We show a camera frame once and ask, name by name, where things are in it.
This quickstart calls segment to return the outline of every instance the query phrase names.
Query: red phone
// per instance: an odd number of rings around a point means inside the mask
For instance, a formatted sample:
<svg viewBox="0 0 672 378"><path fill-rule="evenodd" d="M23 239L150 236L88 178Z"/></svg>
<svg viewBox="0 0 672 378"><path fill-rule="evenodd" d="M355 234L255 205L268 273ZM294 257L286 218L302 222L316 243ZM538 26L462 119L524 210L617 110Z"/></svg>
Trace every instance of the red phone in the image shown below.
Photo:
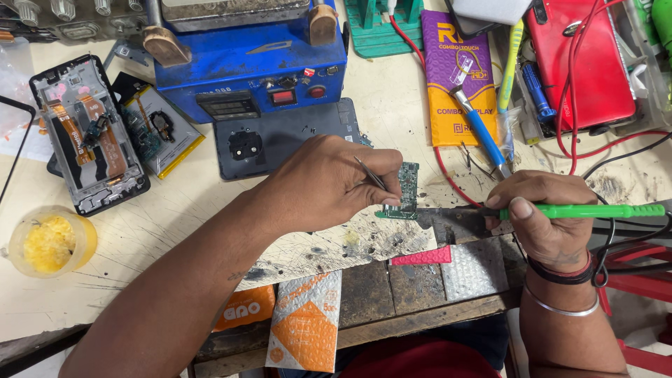
<svg viewBox="0 0 672 378"><path fill-rule="evenodd" d="M528 28L546 88L548 104L557 110L567 79L569 45L572 40L571 36L565 36L563 32L571 24L588 16L593 0L545 0L541 3L548 21L540 24L535 12L528 12ZM607 9L593 17L574 66L577 85L575 111L579 128L615 124L631 117L635 112L634 96L616 46L608 11ZM572 108L569 92L561 113L561 129L571 130Z"/></svg>

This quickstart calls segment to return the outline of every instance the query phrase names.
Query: green circuit board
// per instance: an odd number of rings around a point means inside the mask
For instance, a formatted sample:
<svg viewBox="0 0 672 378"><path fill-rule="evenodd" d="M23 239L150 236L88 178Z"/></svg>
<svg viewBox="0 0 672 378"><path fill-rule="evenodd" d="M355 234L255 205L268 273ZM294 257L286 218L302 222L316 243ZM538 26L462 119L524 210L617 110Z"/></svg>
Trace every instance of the green circuit board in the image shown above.
<svg viewBox="0 0 672 378"><path fill-rule="evenodd" d="M418 191L418 163L401 163L399 169L399 183L401 184L401 206L382 205L382 211L376 211L378 218L406 219L414 221L418 218L417 209Z"/></svg>

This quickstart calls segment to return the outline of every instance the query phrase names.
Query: bracelet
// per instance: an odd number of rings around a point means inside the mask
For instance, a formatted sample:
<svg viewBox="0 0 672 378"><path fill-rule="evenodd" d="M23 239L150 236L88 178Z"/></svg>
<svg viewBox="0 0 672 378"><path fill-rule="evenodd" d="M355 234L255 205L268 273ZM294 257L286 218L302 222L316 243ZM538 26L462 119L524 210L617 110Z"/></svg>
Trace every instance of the bracelet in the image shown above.
<svg viewBox="0 0 672 378"><path fill-rule="evenodd" d="M557 308L555 308L555 307L551 307L551 306L545 304L544 302L541 302L541 300L540 300L539 298L537 298L536 295L532 294L532 292L530 291L530 288L528 288L528 282L527 282L527 281L524 281L524 282L523 282L523 289L525 290L525 292L526 292L527 294L530 295L530 297L531 297L531 298L532 298L532 299L533 299L539 306L541 306L541 307L547 309L548 311L553 311L553 312L555 312L555 313L559 313L559 314L561 314L561 315L566 315L566 316L588 316L588 315L592 314L593 312L595 312L595 310L599 307L599 295L597 295L597 291L595 292L595 304L594 304L591 308L589 308L589 309L587 309L587 310L584 310L584 311L565 311L565 310L557 309Z"/></svg>
<svg viewBox="0 0 672 378"><path fill-rule="evenodd" d="M560 285L580 285L584 282L588 282L593 276L593 264L592 264L592 255L586 248L586 253L588 254L588 261L586 265L572 273L561 273L556 272L555 270L548 269L539 261L531 258L528 255L528 264L530 268L534 270L536 274L539 274L539 277L544 280L560 284Z"/></svg>

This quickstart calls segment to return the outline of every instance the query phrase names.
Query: black wrist band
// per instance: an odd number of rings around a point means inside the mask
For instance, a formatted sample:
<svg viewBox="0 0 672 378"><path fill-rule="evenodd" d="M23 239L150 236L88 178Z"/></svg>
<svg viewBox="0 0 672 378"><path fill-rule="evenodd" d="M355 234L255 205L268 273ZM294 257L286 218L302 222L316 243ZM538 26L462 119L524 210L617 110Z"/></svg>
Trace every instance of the black wrist band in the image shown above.
<svg viewBox="0 0 672 378"><path fill-rule="evenodd" d="M580 285L584 282L590 281L593 276L593 265L590 264L588 269L585 269L576 276L561 276L559 274L553 274L553 272L542 265L539 261L528 256L528 264L530 268L539 274L539 277L560 285Z"/></svg>

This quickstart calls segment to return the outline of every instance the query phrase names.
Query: yellow solder paste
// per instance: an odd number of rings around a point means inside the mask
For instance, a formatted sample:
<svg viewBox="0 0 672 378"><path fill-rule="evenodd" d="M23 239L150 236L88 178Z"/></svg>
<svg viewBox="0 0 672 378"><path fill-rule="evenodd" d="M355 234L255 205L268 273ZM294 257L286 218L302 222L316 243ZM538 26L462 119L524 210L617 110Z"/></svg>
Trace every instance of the yellow solder paste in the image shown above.
<svg viewBox="0 0 672 378"><path fill-rule="evenodd" d="M33 225L24 241L24 260L41 273L61 269L75 251L75 232L63 217L55 215Z"/></svg>

